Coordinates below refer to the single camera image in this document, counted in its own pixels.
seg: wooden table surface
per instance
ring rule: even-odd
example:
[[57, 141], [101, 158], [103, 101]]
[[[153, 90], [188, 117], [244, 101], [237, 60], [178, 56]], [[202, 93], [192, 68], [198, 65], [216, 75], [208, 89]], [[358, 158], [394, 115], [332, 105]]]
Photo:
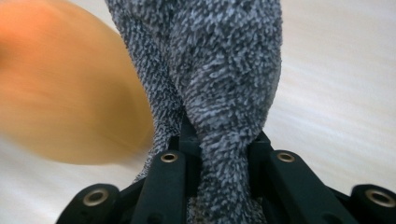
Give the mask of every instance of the wooden table surface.
[[[103, 1], [73, 2], [110, 26]], [[264, 131], [328, 186], [396, 191], [396, 2], [284, 0], [283, 69]], [[96, 183], [126, 188], [144, 155], [83, 166], [45, 161], [0, 136], [0, 223], [54, 223]]]

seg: towel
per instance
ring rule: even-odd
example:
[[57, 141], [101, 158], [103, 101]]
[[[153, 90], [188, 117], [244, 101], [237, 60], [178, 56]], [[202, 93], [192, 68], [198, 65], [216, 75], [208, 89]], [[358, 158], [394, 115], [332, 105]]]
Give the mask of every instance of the towel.
[[280, 76], [278, 0], [106, 0], [154, 124], [152, 158], [184, 111], [202, 149], [188, 223], [265, 223], [248, 185], [247, 145], [262, 130]]

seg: orange ball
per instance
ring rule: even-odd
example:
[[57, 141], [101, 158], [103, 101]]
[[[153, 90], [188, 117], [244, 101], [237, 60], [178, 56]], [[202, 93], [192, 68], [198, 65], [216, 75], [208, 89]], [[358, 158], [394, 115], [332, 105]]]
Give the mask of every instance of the orange ball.
[[0, 134], [70, 163], [149, 147], [149, 103], [117, 33], [63, 0], [6, 0], [0, 11]]

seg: orange object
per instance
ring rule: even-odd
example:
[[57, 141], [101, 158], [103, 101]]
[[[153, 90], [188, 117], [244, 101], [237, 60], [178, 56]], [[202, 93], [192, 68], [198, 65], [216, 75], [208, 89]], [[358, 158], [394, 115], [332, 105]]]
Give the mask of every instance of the orange object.
[[63, 0], [3, 0], [0, 12], [0, 134], [70, 163], [149, 147], [149, 104], [117, 33]]

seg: yellow round object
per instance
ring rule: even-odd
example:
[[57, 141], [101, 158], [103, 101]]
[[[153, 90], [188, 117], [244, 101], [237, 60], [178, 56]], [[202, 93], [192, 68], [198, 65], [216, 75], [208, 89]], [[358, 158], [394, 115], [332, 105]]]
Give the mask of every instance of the yellow round object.
[[117, 33], [63, 0], [3, 0], [0, 11], [0, 134], [69, 163], [149, 147], [149, 104]]

